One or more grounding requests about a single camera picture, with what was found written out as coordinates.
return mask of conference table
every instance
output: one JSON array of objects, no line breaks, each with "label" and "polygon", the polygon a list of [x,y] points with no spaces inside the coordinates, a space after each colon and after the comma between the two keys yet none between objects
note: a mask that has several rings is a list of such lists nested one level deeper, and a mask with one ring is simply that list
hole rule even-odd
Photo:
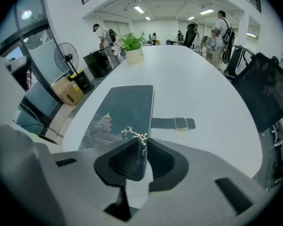
[{"label": "conference table", "polygon": [[231,83],[185,46],[159,45],[142,50],[143,62],[122,62],[89,96],[64,135],[63,150],[78,150],[91,119],[112,87],[153,85],[152,117],[193,118],[196,129],[151,129],[151,138],[213,153],[254,177],[262,163],[261,143],[253,118]]}]

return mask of white pot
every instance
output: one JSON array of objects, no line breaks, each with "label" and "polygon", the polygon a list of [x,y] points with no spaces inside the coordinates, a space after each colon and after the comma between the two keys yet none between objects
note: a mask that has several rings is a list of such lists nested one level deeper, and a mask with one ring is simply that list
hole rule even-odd
[{"label": "white pot", "polygon": [[125,51],[126,53],[126,60],[128,64],[137,64],[143,61],[143,52],[142,48],[138,48],[131,51]]}]

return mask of gold buckle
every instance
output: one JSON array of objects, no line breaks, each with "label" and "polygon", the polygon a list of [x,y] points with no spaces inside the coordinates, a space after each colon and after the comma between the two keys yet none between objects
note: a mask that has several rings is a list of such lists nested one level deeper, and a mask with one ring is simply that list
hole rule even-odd
[{"label": "gold buckle", "polygon": [[[178,128],[177,125],[176,125],[176,119],[184,119],[185,124],[186,124],[186,127]],[[175,117],[175,118],[174,118],[174,125],[175,125],[175,130],[187,130],[187,129],[189,128],[189,127],[188,127],[187,119],[186,119],[185,117]]]}]

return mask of potted plant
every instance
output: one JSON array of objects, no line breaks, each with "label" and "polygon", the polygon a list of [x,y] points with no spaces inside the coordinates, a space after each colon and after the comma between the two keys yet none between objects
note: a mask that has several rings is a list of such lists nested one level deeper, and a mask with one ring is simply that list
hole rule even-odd
[{"label": "potted plant", "polygon": [[137,64],[143,61],[142,41],[145,40],[143,35],[144,33],[139,37],[132,32],[123,35],[120,40],[114,42],[112,47],[114,55],[117,55],[123,49],[128,64]]}]

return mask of notebook cover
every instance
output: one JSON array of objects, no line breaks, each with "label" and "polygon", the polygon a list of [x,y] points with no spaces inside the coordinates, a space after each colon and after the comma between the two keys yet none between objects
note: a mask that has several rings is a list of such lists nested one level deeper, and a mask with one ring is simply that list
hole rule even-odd
[{"label": "notebook cover", "polygon": [[111,88],[93,116],[79,149],[142,139],[150,135],[154,90],[152,85]]}]

